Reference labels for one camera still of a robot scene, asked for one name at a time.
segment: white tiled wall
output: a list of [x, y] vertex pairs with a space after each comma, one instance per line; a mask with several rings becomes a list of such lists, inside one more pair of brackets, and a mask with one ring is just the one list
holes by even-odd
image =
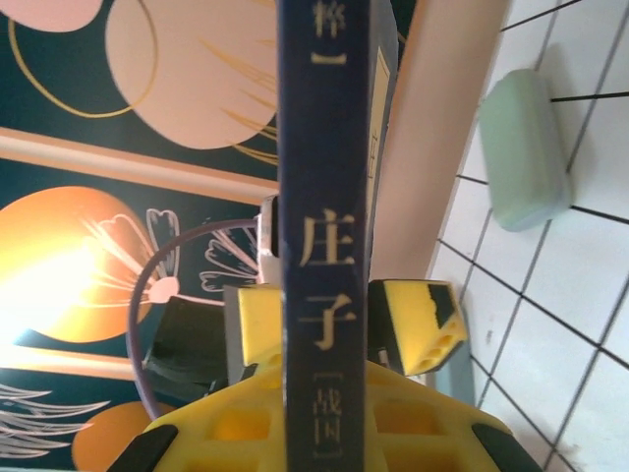
[[546, 78], [574, 205], [520, 233], [491, 218], [478, 130], [431, 278], [451, 280], [479, 406], [551, 472], [629, 470], [629, 0], [514, 0], [487, 89]]

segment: yellow foam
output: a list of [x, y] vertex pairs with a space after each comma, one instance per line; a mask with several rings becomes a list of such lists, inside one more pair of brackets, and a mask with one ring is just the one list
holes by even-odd
[[[384, 280], [384, 290], [404, 375], [414, 376], [440, 365], [452, 349], [467, 339], [452, 287], [428, 280]], [[453, 312], [439, 327], [431, 285], [448, 287]]]
[[264, 364], [282, 352], [280, 289], [253, 285], [238, 290], [245, 366]]

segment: tile grout line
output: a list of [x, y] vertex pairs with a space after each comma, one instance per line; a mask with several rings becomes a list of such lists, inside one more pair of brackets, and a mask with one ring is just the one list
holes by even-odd
[[[613, 42], [611, 43], [611, 46], [609, 47], [609, 52], [607, 53], [607, 57], [605, 58], [605, 63], [602, 67], [602, 71], [600, 73], [600, 77], [599, 77], [599, 82], [597, 83], [597, 89], [595, 90], [595, 93], [600, 93], [600, 91], [602, 90], [602, 87], [605, 83], [605, 80], [607, 79], [607, 73], [609, 72], [609, 69], [611, 68], [611, 64], [613, 63], [613, 59], [616, 55], [616, 51], [618, 50], [618, 46], [620, 44], [620, 40], [622, 38], [622, 35], [625, 31], [625, 29], [627, 28], [627, 22], [629, 21], [629, 2], [627, 3], [627, 6], [625, 7], [625, 11], [624, 14], [622, 16], [622, 19], [620, 20], [620, 23], [618, 25], [618, 30], [614, 36]], [[567, 172], [570, 172], [570, 170], [572, 169], [572, 166], [574, 165], [574, 162], [576, 160], [576, 157], [578, 155], [578, 148], [583, 140], [583, 137], [585, 135], [585, 130], [588, 127], [588, 124], [590, 122], [590, 119], [592, 117], [592, 115], [594, 114], [594, 109], [597, 105], [597, 101], [593, 100], [590, 103], [590, 106], [588, 107], [588, 112], [586, 113], [586, 117], [584, 120], [584, 123], [581, 127], [581, 130], [579, 131], [579, 137], [577, 139], [577, 143], [575, 144], [575, 149], [573, 151], [573, 154], [570, 156], [570, 161], [568, 163], [568, 169]], [[613, 326], [613, 323], [615, 321], [615, 319], [618, 316], [618, 313], [620, 312], [620, 308], [622, 307], [622, 303], [624, 302], [625, 297], [627, 296], [627, 291], [629, 290], [629, 276], [626, 277], [625, 279], [625, 284], [620, 292], [620, 295], [618, 297], [617, 300], [617, 304], [614, 307], [613, 311], [611, 312], [611, 314], [609, 315], [609, 318], [607, 320], [607, 324], [605, 326], [605, 329], [603, 331], [603, 334], [600, 338], [600, 343], [598, 345], [597, 351], [594, 353], [594, 355], [592, 356], [592, 360], [591, 362], [586, 366], [586, 370], [584, 372], [583, 377], [581, 378], [581, 381], [577, 387], [577, 390], [574, 393], [574, 396], [572, 398], [572, 401], [570, 403], [570, 406], [568, 407], [568, 411], [566, 412], [563, 421], [561, 422], [561, 425], [559, 427], [559, 431], [557, 432], [557, 436], [555, 438], [555, 442], [553, 444], [553, 450], [561, 455], [560, 451], [557, 450], [557, 445], [559, 444], [559, 442], [561, 441], [561, 438], [563, 437], [563, 434], [565, 433], [565, 430], [570, 422], [570, 420], [572, 419], [572, 416], [574, 414], [574, 411], [576, 410], [577, 404], [579, 402], [579, 400], [581, 399], [581, 396], [583, 395], [583, 391], [585, 390], [586, 384], [588, 382], [588, 379], [590, 378], [590, 376], [592, 375], [592, 372], [594, 371], [594, 366], [596, 364], [596, 361], [600, 355], [600, 350], [602, 348], [602, 346], [604, 345], [607, 337], [609, 336], [609, 333], [611, 331], [611, 328]], [[548, 464], [550, 463], [552, 459], [552, 452], [548, 455], [548, 457], [546, 458], [546, 461], [544, 462], [544, 468], [546, 468], [548, 466]]]
[[625, 96], [629, 96], [629, 90], [614, 91], [611, 93], [594, 93], [592, 95], [560, 96], [557, 98], [551, 98], [550, 102], [562, 103], [566, 101], [600, 100], [605, 98], [623, 98]]
[[516, 27], [519, 27], [521, 25], [525, 25], [526, 23], [529, 23], [529, 22], [531, 22], [533, 20], [537, 20], [539, 18], [545, 17], [546, 15], [550, 15], [552, 13], [558, 12], [559, 10], [561, 10], [563, 8], [570, 7], [570, 6], [574, 5], [575, 3], [579, 3], [580, 1], [581, 0], [571, 0], [570, 2], [566, 2], [564, 4], [559, 4], [559, 5], [553, 7], [551, 9], [549, 9], [549, 10], [545, 10], [545, 11], [543, 11], [541, 13], [533, 15], [532, 17], [529, 17], [529, 18], [526, 18], [526, 19], [521, 20], [519, 22], [516, 22], [513, 25], [509, 25], [507, 27], [504, 27], [503, 29], [500, 30], [500, 32], [509, 31], [509, 30], [512, 30], [512, 29], [514, 29]]
[[[573, 396], [572, 401], [570, 402], [568, 411], [566, 412], [563, 418], [563, 421], [561, 422], [561, 425], [559, 426], [559, 431], [557, 433], [557, 436], [555, 437], [555, 440], [552, 443], [552, 448], [553, 450], [557, 452], [557, 454], [560, 454], [560, 451], [557, 449], [557, 445], [561, 441], [563, 434], [565, 433], [568, 425], [570, 424], [570, 420], [572, 419], [572, 416], [574, 415], [574, 412], [577, 409], [577, 405], [579, 401], [581, 400], [581, 397], [583, 396], [583, 392], [585, 391], [585, 388], [588, 384], [588, 380], [590, 379], [590, 377], [592, 376], [592, 373], [594, 372], [595, 364], [597, 363], [599, 355], [602, 352], [601, 348], [607, 342], [607, 339], [609, 338], [609, 334], [611, 333], [611, 329], [613, 328], [613, 325], [616, 319], [618, 318], [618, 315], [620, 314], [622, 305], [627, 299], [628, 294], [629, 294], [629, 273], [625, 277], [624, 285], [620, 290], [620, 294], [618, 295], [618, 299], [616, 300], [613, 311], [611, 312], [611, 315], [609, 316], [609, 319], [607, 320], [607, 323], [605, 324], [605, 328], [602, 332], [602, 335], [600, 336], [600, 340], [597, 343], [597, 350], [592, 355], [592, 359], [588, 363], [588, 366], [586, 367], [586, 371], [584, 375], [581, 377], [581, 381], [579, 382], [577, 391], [575, 395]], [[551, 458], [552, 458], [552, 453], [546, 458], [546, 461], [543, 466], [544, 468], [548, 466], [548, 464], [551, 461]]]
[[[458, 249], [454, 248], [452, 245], [450, 245], [446, 241], [443, 241], [442, 239], [439, 239], [438, 242], [442, 246], [444, 246], [445, 248], [447, 248], [450, 251], [452, 251], [458, 257], [460, 257], [460, 258], [464, 259], [465, 261], [467, 261], [468, 263], [472, 262], [472, 260], [470, 258], [465, 256]], [[544, 315], [546, 315], [549, 318], [551, 318], [552, 320], [554, 320], [559, 325], [561, 325], [561, 326], [565, 327], [566, 329], [568, 329], [570, 332], [572, 332], [574, 335], [576, 335], [579, 338], [581, 338], [583, 341], [587, 342], [588, 344], [590, 344], [591, 346], [593, 346], [595, 348], [599, 347], [599, 343], [597, 341], [594, 341], [593, 339], [589, 338], [586, 334], [584, 334], [583, 332], [579, 331], [576, 327], [572, 326], [571, 324], [568, 324], [567, 322], [562, 320], [559, 316], [557, 316], [553, 312], [549, 311], [547, 308], [543, 307], [538, 302], [536, 302], [532, 298], [528, 297], [527, 295], [525, 295], [524, 293], [519, 291], [517, 288], [509, 285], [507, 282], [505, 282], [500, 277], [498, 277], [495, 273], [491, 272], [490, 270], [488, 270], [487, 268], [483, 267], [482, 265], [479, 265], [478, 263], [474, 263], [474, 267], [477, 268], [478, 270], [480, 270], [481, 272], [483, 272], [484, 274], [486, 274], [487, 276], [491, 277], [493, 280], [498, 282], [504, 288], [506, 288], [507, 290], [511, 291], [514, 295], [517, 295], [518, 297], [521, 297], [523, 301], [531, 304], [534, 308], [538, 309], [540, 312], [542, 312]], [[603, 347], [600, 349], [600, 351], [603, 354], [606, 354], [607, 356], [609, 356], [617, 364], [620, 364], [621, 367], [624, 367], [625, 369], [629, 370], [629, 362], [625, 361], [624, 359], [619, 358], [616, 354], [606, 350]]]
[[470, 259], [470, 268], [468, 269], [468, 273], [465, 276], [465, 282], [463, 282], [463, 287], [461, 287], [461, 293], [459, 294], [459, 305], [463, 303], [463, 297], [465, 297], [465, 292], [468, 290], [468, 285], [470, 283], [470, 279], [472, 278], [472, 271], [474, 270], [474, 265], [476, 263], [476, 259], [481, 252], [481, 246], [483, 245], [483, 240], [485, 239], [485, 235], [487, 233], [487, 228], [489, 227], [489, 220], [491, 219], [491, 209], [487, 212], [485, 217], [485, 221], [483, 222], [483, 229], [481, 229], [481, 235], [479, 237], [479, 241], [477, 242], [476, 249], [474, 250], [474, 254]]
[[[493, 377], [491, 377], [489, 375], [489, 372], [487, 371], [487, 369], [485, 368], [485, 366], [481, 363], [481, 361], [479, 361], [476, 357], [472, 356], [472, 361], [479, 366], [479, 368], [483, 371], [483, 373], [489, 377], [489, 385], [494, 384], [496, 386], [496, 388], [498, 388], [498, 390], [500, 390], [500, 393], [502, 393], [504, 395], [504, 397], [507, 399], [507, 401], [509, 403], [511, 403], [511, 405], [515, 408], [515, 410], [520, 413], [522, 415], [522, 417], [529, 423], [529, 425], [536, 431], [536, 433], [538, 433], [538, 435], [540, 435], [540, 437], [543, 439], [543, 441], [550, 447], [550, 453], [549, 453], [549, 457], [553, 457], [554, 454], [556, 454], [559, 459], [564, 463], [564, 465], [570, 469], [570, 472], [578, 472], [573, 466], [572, 464], [570, 464], [567, 459], [558, 451], [556, 450], [555, 446], [553, 445], [553, 442], [551, 440], [549, 440], [546, 435], [542, 432], [542, 430], [540, 430], [540, 428], [538, 428], [538, 426], [535, 424], [535, 422], [529, 418], [529, 416], [526, 414], [526, 412], [524, 411], [524, 409], [518, 405], [515, 401], [514, 398], [511, 397], [511, 395], [509, 395], [506, 391], [506, 389], [500, 385], [496, 379], [494, 379]], [[544, 462], [544, 466], [543, 468], [545, 469], [547, 467], [547, 461]]]
[[617, 223], [629, 224], [629, 219], [623, 218], [622, 216], [616, 216], [609, 213], [603, 213], [602, 211], [596, 211], [595, 209], [585, 208], [583, 206], [571, 206], [572, 209], [576, 211], [580, 211], [581, 213], [591, 214], [592, 216], [597, 216], [599, 218], [608, 219], [611, 221], [615, 221]]
[[[479, 184], [479, 185], [489, 185], [489, 182], [487, 182], [485, 180], [477, 179], [475, 177], [468, 177], [466, 175], [457, 175], [457, 178], [459, 178], [460, 180], [467, 180], [469, 182], [474, 182], [474, 183]], [[605, 213], [603, 211], [598, 211], [596, 209], [586, 208], [584, 206], [577, 206], [577, 205], [571, 206], [570, 209], [574, 209], [575, 211], [580, 211], [581, 213], [587, 213], [587, 214], [590, 214], [592, 216], [597, 216], [597, 217], [602, 218], [602, 219], [608, 219], [610, 221], [615, 221], [617, 223], [629, 224], [629, 218], [625, 218], [625, 217], [622, 217], [622, 216], [617, 216], [615, 214]]]
[[[543, 42], [542, 42], [542, 47], [540, 49], [540, 54], [538, 56], [538, 59], [536, 60], [535, 63], [535, 70], [538, 71], [540, 69], [540, 66], [542, 65], [542, 60], [543, 60], [543, 56], [546, 52], [546, 48], [548, 47], [548, 43], [550, 42], [550, 36], [552, 35], [552, 30], [554, 29], [554, 24], [557, 21], [557, 16], [558, 16], [558, 12], [559, 9], [555, 9], [552, 11], [552, 16], [550, 17], [550, 21], [548, 22], [548, 28], [546, 30], [545, 36], [543, 38]], [[535, 254], [533, 256], [533, 260], [531, 262], [531, 264], [529, 265], [529, 269], [527, 270], [527, 275], [525, 277], [524, 280], [524, 284], [522, 286], [522, 293], [524, 293], [524, 291], [526, 290], [529, 280], [531, 279], [531, 275], [533, 274], [533, 269], [535, 268], [535, 264], [537, 262], [537, 259], [540, 255], [540, 252], [542, 251], [542, 246], [543, 246], [543, 242], [545, 241], [545, 236], [548, 233], [548, 228], [550, 226], [550, 221], [548, 221], [544, 228], [543, 228], [543, 233], [542, 233], [542, 237], [540, 239], [540, 242], [538, 243], [538, 246], [536, 248]], [[493, 360], [493, 363], [491, 364], [491, 371], [489, 373], [489, 378], [487, 379], [486, 385], [483, 388], [483, 392], [481, 393], [481, 397], [479, 399], [478, 402], [478, 407], [481, 408], [483, 406], [483, 402], [485, 401], [485, 397], [487, 394], [487, 390], [489, 389], [489, 383], [491, 382], [491, 379], [493, 377], [493, 374], [495, 374], [495, 370], [498, 366], [498, 362], [500, 361], [500, 357], [502, 355], [502, 351], [504, 350], [504, 346], [507, 343], [507, 339], [509, 337], [509, 333], [511, 332], [511, 328], [513, 327], [513, 324], [515, 323], [515, 318], [518, 314], [518, 311], [520, 310], [520, 305], [522, 304], [522, 296], [518, 297], [517, 302], [515, 303], [515, 306], [513, 307], [513, 312], [511, 314], [511, 317], [509, 318], [509, 323], [507, 324], [506, 330], [504, 331], [504, 334], [502, 336], [502, 339], [500, 341], [500, 345], [498, 346], [498, 351], [496, 353], [496, 357]]]
[[[595, 89], [595, 94], [600, 93], [600, 91], [602, 90], [602, 86], [604, 85], [604, 82], [607, 78], [607, 73], [609, 72], [609, 69], [611, 68], [611, 63], [613, 62], [613, 58], [616, 54], [616, 50], [618, 49], [618, 45], [620, 44], [620, 39], [622, 38], [622, 34], [624, 33], [625, 27], [627, 26], [628, 18], [629, 18], [629, 4], [627, 4], [627, 7], [625, 8], [625, 12], [622, 16], [622, 19], [620, 20], [620, 24], [618, 25], [618, 31], [616, 32], [616, 35], [614, 36], [613, 42], [611, 43], [611, 47], [609, 48], [609, 52], [607, 53], [607, 57], [605, 58], [605, 62], [602, 66], [602, 71], [600, 72], [599, 81], [597, 82], [597, 87]], [[597, 103], [598, 103], [597, 100], [592, 100], [588, 106], [588, 111], [586, 111], [586, 116], [583, 120], [583, 124], [581, 125], [581, 129], [579, 130], [577, 141], [575, 142], [575, 148], [572, 151], [572, 154], [570, 155], [570, 159], [568, 161], [568, 168], [567, 168], [568, 173], [572, 170], [572, 166], [574, 165], [574, 162], [577, 158], [578, 149], [581, 147], [581, 142], [583, 141], [583, 138], [586, 133], [586, 129], [588, 128], [588, 125], [590, 124], [590, 119], [592, 118], [592, 115], [594, 114], [594, 109], [597, 106]]]
[[[481, 362], [474, 356], [472, 356], [472, 360], [481, 368], [481, 370], [488, 375], [487, 370], [485, 369], [485, 367], [483, 366], [483, 364], [481, 364]], [[526, 414], [526, 412], [523, 410], [523, 408], [518, 405], [516, 403], [516, 401], [511, 397], [511, 395], [509, 395], [506, 391], [506, 389], [496, 381], [496, 379], [491, 378], [490, 380], [491, 384], [494, 384], [496, 386], [496, 388], [498, 388], [500, 390], [500, 392], [505, 396], [505, 398], [509, 401], [509, 403], [511, 403], [513, 405], [513, 407], [518, 411], [518, 413], [520, 413], [525, 420], [527, 420], [527, 422], [529, 422], [529, 424], [531, 425], [531, 427], [543, 438], [543, 440], [550, 446], [552, 447], [552, 441], [546, 437], [546, 435], [542, 432], [542, 430], [540, 430], [540, 428], [538, 428], [538, 426], [535, 424], [535, 422], [529, 418], [529, 415]]]
[[572, 464], [571, 464], [570, 462], [568, 462], [568, 460], [567, 460], [567, 459], [566, 459], [563, 455], [561, 455], [561, 453], [559, 453], [559, 451], [558, 451], [558, 450], [556, 450], [555, 452], [553, 452], [553, 453], [550, 455], [550, 457], [553, 457], [554, 455], [556, 455], [557, 457], [559, 457], [559, 460], [561, 461], [561, 464], [562, 464], [564, 467], [566, 467], [566, 468], [567, 468], [570, 472], [582, 472], [582, 470], [583, 470], [583, 469], [582, 469], [581, 471], [579, 471], [579, 470], [575, 469], [575, 468], [572, 466]]

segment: green soap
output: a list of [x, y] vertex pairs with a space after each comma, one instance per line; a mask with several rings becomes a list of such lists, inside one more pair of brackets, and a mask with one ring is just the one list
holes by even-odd
[[522, 231], [570, 208], [567, 159], [543, 79], [532, 70], [510, 72], [479, 111], [493, 216]]

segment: pink circle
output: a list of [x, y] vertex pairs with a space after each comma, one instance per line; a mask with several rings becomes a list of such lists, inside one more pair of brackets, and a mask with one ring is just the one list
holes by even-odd
[[0, 11], [33, 30], [68, 32], [89, 25], [102, 0], [0, 0]]

